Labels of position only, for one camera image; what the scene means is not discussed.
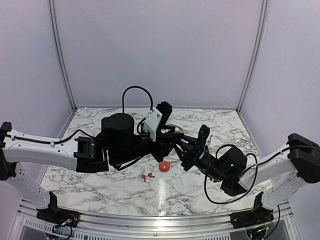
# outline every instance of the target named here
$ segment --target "black cylindrical motor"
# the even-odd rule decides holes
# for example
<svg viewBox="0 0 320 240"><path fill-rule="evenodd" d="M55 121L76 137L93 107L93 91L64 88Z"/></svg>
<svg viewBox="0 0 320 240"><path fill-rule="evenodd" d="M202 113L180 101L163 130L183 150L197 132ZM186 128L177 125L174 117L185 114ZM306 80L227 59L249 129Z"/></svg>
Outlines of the black cylindrical motor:
<svg viewBox="0 0 320 240"><path fill-rule="evenodd" d="M126 113L116 113L101 120L102 147L107 150L127 149L138 141L135 120Z"/></svg>

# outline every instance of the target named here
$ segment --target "metal bar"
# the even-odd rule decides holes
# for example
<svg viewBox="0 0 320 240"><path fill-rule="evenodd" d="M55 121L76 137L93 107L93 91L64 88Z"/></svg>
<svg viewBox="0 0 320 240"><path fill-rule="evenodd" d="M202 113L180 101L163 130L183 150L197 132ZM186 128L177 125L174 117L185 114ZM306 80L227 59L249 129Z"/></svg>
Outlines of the metal bar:
<svg viewBox="0 0 320 240"><path fill-rule="evenodd" d="M61 72L63 86L65 88L65 92L66 92L69 104L71 106L71 109L75 111L77 108L76 108L74 96L72 94L71 85L70 85L70 81L69 81L69 77L68 77L68 73L67 73L67 69L64 61L64 56L62 53L61 42L60 42L59 31L58 31L56 6L55 6L54 0L48 0L48 8L49 8L51 28L52 28L52 34L53 34L53 42L54 42L55 52L57 55L57 60L58 60L58 64Z"/></svg>
<svg viewBox="0 0 320 240"><path fill-rule="evenodd" d="M236 108L236 111L238 113L241 112L246 97L248 95L248 91L253 79L253 75L255 72L255 67L257 64L257 59L259 56L259 52L260 52L260 48L262 46L262 41L263 41L263 36L264 36L264 32L265 32L265 28L266 28L266 19L267 19L267 12L268 12L268 6L269 6L269 0L263 0L262 1L262 5L261 5L261 12L260 12L260 19L259 19L259 25L258 25L258 30L257 30L257 34L256 34L256 38L255 38L255 43L254 43L254 48L253 48L253 52L252 52L252 57L251 57L251 61L250 61L250 65L249 65L249 69L248 72L246 74L246 78L244 81L244 85L243 85L243 89L241 92L241 96Z"/></svg>
<svg viewBox="0 0 320 240"><path fill-rule="evenodd" d="M282 220L292 217L288 202L281 203L280 209ZM35 218L37 210L24 198L18 213L27 218ZM243 231L243 229L233 229L230 214L231 212L193 216L129 216L80 211L76 231L80 231L81 234L112 236L117 240L122 238L199 240L208 239L208 236ZM274 212L274 217L277 219L277 211Z"/></svg>

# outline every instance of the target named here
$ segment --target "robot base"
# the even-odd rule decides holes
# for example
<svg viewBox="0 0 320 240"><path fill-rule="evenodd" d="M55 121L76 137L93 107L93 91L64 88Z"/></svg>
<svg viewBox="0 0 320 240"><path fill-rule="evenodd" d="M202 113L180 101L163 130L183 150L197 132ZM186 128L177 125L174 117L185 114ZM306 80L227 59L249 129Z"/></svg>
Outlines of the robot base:
<svg viewBox="0 0 320 240"><path fill-rule="evenodd" d="M50 194L50 204L46 209L38 209L36 218L44 220L54 224L61 224L67 219L72 219L72 222L68 224L72 228L76 228L79 221L80 213L69 209L60 208L57 206L57 196L53 192Z"/></svg>

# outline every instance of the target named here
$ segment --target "white mounting bracket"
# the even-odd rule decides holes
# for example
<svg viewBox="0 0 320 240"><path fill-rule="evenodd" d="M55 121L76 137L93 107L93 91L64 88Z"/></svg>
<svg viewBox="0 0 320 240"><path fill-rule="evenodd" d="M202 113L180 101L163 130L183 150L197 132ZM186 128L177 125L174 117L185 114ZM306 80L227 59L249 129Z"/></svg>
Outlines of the white mounting bracket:
<svg viewBox="0 0 320 240"><path fill-rule="evenodd" d="M162 113L156 109L152 108L151 111L148 112L148 115L145 117L145 121L143 124L143 131L146 133L150 133L151 141L155 142L157 138L157 129L162 118Z"/></svg>

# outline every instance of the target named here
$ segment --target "wire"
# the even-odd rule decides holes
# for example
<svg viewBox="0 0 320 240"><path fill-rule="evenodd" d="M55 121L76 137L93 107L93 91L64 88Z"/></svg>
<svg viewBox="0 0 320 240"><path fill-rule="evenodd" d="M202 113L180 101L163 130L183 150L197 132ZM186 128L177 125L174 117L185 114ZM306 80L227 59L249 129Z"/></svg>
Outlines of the wire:
<svg viewBox="0 0 320 240"><path fill-rule="evenodd" d="M277 228L278 225L279 225L280 217L281 217L281 211L280 211L279 205L278 205L277 207L278 207L278 211L279 211L278 221L276 222L276 225L274 226L274 228L272 229L272 231L271 231L266 237L263 238L264 240L267 239L267 238L269 238L270 235L274 233L274 231L276 230L276 228Z"/></svg>
<svg viewBox="0 0 320 240"><path fill-rule="evenodd" d="M209 152L208 146L205 147L205 151ZM253 154L253 153L248 153L248 154L245 155L245 156L247 157L247 156L249 156L249 155L251 155L251 156L254 157L254 160L255 160L256 163L258 162L257 157L256 157L255 154ZM256 182L256 179L257 179L257 175L258 175L258 165L256 165L256 168L255 168L255 174L254 174L253 182L252 182L250 188L246 191L245 194L243 194L242 196L240 196L240 197L238 197L238 198L236 198L236 199L233 199L233 200L230 200L230 201L225 201L225 202L218 202L218 201L213 201L213 200L211 200L210 197L209 197L209 195L208 195L208 193L207 193L207 179L208 179L208 174L209 174L209 170L210 170L210 157L209 157L209 154L207 154L207 158L208 158L208 168L207 168L206 173L205 173L204 186L203 186L203 188L204 188L204 194L205 194L206 198L209 200L209 202L211 202L211 203L213 203L213 204L218 204L218 205L225 205L225 204L234 203L234 202L236 202L236 201L238 201L238 200L240 200L240 199L243 199L245 196L247 196L247 195L249 194L249 192L250 192L250 191L253 189L253 187L255 186L255 182Z"/></svg>
<svg viewBox="0 0 320 240"><path fill-rule="evenodd" d="M146 94L148 94L149 98L150 98L150 110L152 110L152 108L154 107L154 100L152 99L152 96L150 94L150 92L145 89L144 87L142 86L137 86L137 85L134 85L134 86L130 86L128 87L126 90L124 90L124 92L122 93L122 113L124 114L125 113L125 95L126 95L126 92L130 89L141 89L143 90Z"/></svg>
<svg viewBox="0 0 320 240"><path fill-rule="evenodd" d="M144 117L136 126L136 132L140 135L140 136L149 136L150 132L147 133L142 133L142 123L146 120L146 118Z"/></svg>
<svg viewBox="0 0 320 240"><path fill-rule="evenodd" d="M68 215L65 215L65 216L72 216L72 217L73 217L73 221L76 221L76 220L77 220L76 216L73 215L72 213L69 213Z"/></svg>
<svg viewBox="0 0 320 240"><path fill-rule="evenodd" d="M43 231L43 233L44 233L46 239L50 239L50 240L69 240L71 238L71 236L72 236L73 230L72 230L72 227L70 225L67 225L67 226L70 228L70 234L69 234L69 236L67 238L61 238L61 236L60 237L48 236L45 231Z"/></svg>
<svg viewBox="0 0 320 240"><path fill-rule="evenodd" d="M233 144L225 144L225 145L222 145L221 147L219 147L217 149L217 151L215 152L215 158L218 160L218 152L223 149L223 148L226 148L226 147L236 147L236 145L233 145Z"/></svg>
<svg viewBox="0 0 320 240"><path fill-rule="evenodd" d="M128 163L127 165L120 167L119 171L124 170L130 166L132 166L133 164L137 163L142 157L138 157L136 160L133 160L132 162Z"/></svg>
<svg viewBox="0 0 320 240"><path fill-rule="evenodd" d="M312 146L305 146L305 145L289 146L289 147L286 147L286 148L284 148L283 150L275 153L273 156L271 156L269 159L265 160L264 162L260 162L260 163L258 163L258 164L256 164L256 165L253 165L253 166L251 166L251 167L248 167L248 168L247 168L246 170L244 170L242 173L244 174L245 172L247 172L249 169L253 168L254 166L261 166L261 165L263 165L263 164L266 164L266 163L270 162L271 160L273 160L276 156L282 154L283 152L285 152L285 151L287 151L287 150L289 150L289 149L295 149L295 148L312 149L312 150L315 150L315 151L320 152L320 149L315 148L315 147L312 147Z"/></svg>
<svg viewBox="0 0 320 240"><path fill-rule="evenodd" d="M53 143L56 144L62 144L65 143L66 141L69 141L74 135L76 135L78 132L83 133L84 135L90 137L90 138L94 138L94 136L86 133L85 131L83 131L82 129L77 129L74 133L72 133L70 136L66 137L65 139L59 140L59 141L54 141ZM11 135L6 134L5 135L8 138L12 138ZM22 137L22 136L14 136L14 139L17 140L22 140L22 141L27 141L27 142L32 142L32 143L38 143L38 144L51 144L51 141L43 141L43 140L37 140L37 139L32 139L32 138L27 138L27 137Z"/></svg>

